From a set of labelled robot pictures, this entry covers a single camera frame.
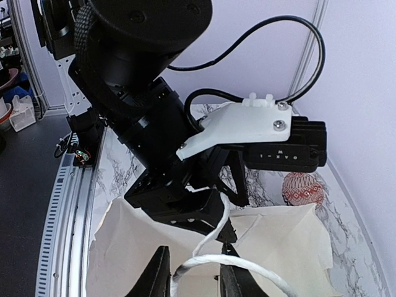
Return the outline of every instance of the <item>gray floor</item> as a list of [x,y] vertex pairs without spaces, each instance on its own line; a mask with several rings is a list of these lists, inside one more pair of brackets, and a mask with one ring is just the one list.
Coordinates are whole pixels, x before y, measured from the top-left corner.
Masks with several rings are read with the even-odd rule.
[[46,212],[60,159],[65,116],[52,116],[19,133],[8,131],[0,154],[0,296],[33,297]]

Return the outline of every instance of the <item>marble surface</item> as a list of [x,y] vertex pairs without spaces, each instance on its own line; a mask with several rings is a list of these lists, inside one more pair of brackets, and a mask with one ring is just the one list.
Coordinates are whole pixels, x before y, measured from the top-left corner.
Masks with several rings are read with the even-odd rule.
[[[201,117],[215,108],[218,105],[194,105],[192,111]],[[122,197],[143,170],[136,157],[108,129],[98,164],[91,240],[111,201]],[[317,216],[332,240],[334,267],[329,276],[337,291],[351,297],[389,296],[376,256],[364,236],[365,228],[359,224],[354,208],[328,166],[313,174],[247,170],[246,175],[252,207],[318,203]],[[227,168],[221,178],[235,186]]]

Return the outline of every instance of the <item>screw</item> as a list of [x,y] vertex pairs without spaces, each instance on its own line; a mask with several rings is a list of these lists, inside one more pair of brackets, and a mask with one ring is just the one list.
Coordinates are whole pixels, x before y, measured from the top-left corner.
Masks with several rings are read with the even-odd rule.
[[283,131],[286,129],[286,123],[279,119],[278,121],[273,122],[273,129],[278,132]]
[[146,16],[144,16],[144,13],[141,11],[132,11],[129,14],[129,18],[136,24],[140,24],[146,20]]
[[196,6],[194,3],[190,3],[187,5],[187,9],[189,11],[191,11],[193,14],[195,15],[199,15],[200,14],[200,9],[198,6]]
[[286,102],[279,102],[278,103],[278,109],[285,111],[289,109],[289,104],[287,104]]

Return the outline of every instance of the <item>white marble tabletop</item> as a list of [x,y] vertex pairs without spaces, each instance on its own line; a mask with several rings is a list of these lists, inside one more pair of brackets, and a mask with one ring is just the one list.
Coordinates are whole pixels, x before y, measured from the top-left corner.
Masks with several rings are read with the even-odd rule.
[[[193,105],[192,110],[194,116],[201,117],[217,107]],[[122,197],[143,170],[108,129],[98,164],[91,240],[111,201]],[[234,186],[228,170],[223,170],[222,178]],[[252,207],[318,204],[317,216],[332,240],[334,267],[329,275],[337,291],[347,297],[389,296],[365,228],[329,166],[313,174],[248,170],[247,181]]]

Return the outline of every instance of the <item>white paper bag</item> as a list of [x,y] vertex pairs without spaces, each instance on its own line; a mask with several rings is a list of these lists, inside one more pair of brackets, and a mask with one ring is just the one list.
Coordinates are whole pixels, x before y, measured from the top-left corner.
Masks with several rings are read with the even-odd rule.
[[[330,237],[314,213],[315,205],[263,207],[231,212],[238,254],[273,270],[301,297],[341,296],[332,288],[327,269],[333,264]],[[191,258],[202,235],[152,221],[124,199],[108,209],[90,248],[88,297],[125,297],[159,246],[169,246],[171,271]],[[220,254],[212,242],[201,254]],[[179,297],[217,297],[220,266],[191,270],[181,280]],[[270,281],[253,274],[270,297],[285,295]]]

